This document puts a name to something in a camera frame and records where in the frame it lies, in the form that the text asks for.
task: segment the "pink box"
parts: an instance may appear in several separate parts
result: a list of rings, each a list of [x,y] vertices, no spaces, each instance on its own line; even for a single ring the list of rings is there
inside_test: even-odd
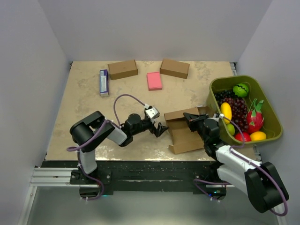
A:
[[[160,79],[160,73],[147,73],[148,90],[162,90],[163,85]]]

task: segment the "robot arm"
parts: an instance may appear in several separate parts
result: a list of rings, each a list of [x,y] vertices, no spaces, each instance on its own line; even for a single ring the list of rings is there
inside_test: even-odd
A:
[[[155,119],[159,117],[159,111],[155,107],[148,106],[144,114],[143,120],[138,114],[129,115],[125,123],[119,127],[112,121],[106,120],[101,112],[96,111],[71,127],[70,134],[75,143],[83,145],[89,142],[79,152],[86,174],[92,177],[97,176],[95,149],[104,139],[110,139],[117,145],[125,147],[133,141],[133,136],[136,134],[149,130],[159,137],[168,129],[161,123],[158,123],[157,128],[154,126]]]
[[[269,162],[262,164],[251,160],[237,151],[231,150],[231,146],[220,139],[217,118],[209,118],[207,115],[183,114],[190,130],[192,132],[197,131],[203,139],[206,153],[222,163],[217,169],[219,178],[247,194],[257,211],[263,213],[283,203],[278,189],[262,173],[261,169],[277,183],[284,198],[289,199],[287,190],[273,164]]]

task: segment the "plastic container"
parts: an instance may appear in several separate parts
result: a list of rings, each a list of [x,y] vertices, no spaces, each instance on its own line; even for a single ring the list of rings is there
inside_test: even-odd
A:
[[[266,143],[278,139],[282,135],[283,128],[276,114],[274,113],[274,110],[270,105],[267,97],[265,96],[261,86],[259,85],[256,79],[250,76],[230,76],[224,78],[217,78],[213,80],[210,83],[210,92],[206,100],[207,106],[215,110],[215,112],[221,113],[214,94],[224,90],[232,90],[234,85],[238,83],[244,83],[249,87],[249,94],[248,96],[244,97],[248,107],[250,107],[252,101],[255,98],[257,98],[258,101],[264,100],[261,108],[262,116],[264,117],[264,124],[260,131],[263,131],[267,135],[267,139],[261,141],[246,142],[245,146],[252,146],[254,144]],[[223,120],[220,123],[220,137],[229,145],[242,144],[242,142],[236,140],[233,136],[229,134],[227,126]]]

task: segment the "table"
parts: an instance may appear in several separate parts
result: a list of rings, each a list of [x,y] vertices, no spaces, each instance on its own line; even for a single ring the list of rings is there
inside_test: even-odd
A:
[[[121,94],[131,94],[155,106],[161,116],[158,122],[165,125],[164,113],[204,105],[210,82],[218,77],[232,76],[229,62],[186,61],[190,64],[187,79],[161,75],[163,89],[148,91],[146,74],[159,71],[161,61],[136,61],[138,75],[119,80],[109,80],[109,97],[100,97],[99,71],[116,61],[74,61],[56,119],[46,160],[77,160],[76,153],[67,152],[74,146],[69,129],[73,124],[99,110],[106,118],[115,120],[113,102]],[[118,100],[116,110],[121,122],[131,113],[143,115],[143,106],[130,97]],[[96,160],[134,161],[212,161],[204,149],[175,155],[169,151],[171,137],[165,132],[156,138],[150,132],[134,136],[134,141],[121,148],[110,140],[104,140],[96,149]],[[253,148],[239,150],[256,159]]]

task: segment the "gray floor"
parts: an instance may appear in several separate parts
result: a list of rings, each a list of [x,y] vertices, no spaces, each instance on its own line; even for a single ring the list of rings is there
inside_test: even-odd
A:
[[[204,195],[115,192],[80,200],[77,187],[40,187],[28,225],[274,225],[270,212],[256,212],[247,197],[228,188],[221,203]]]

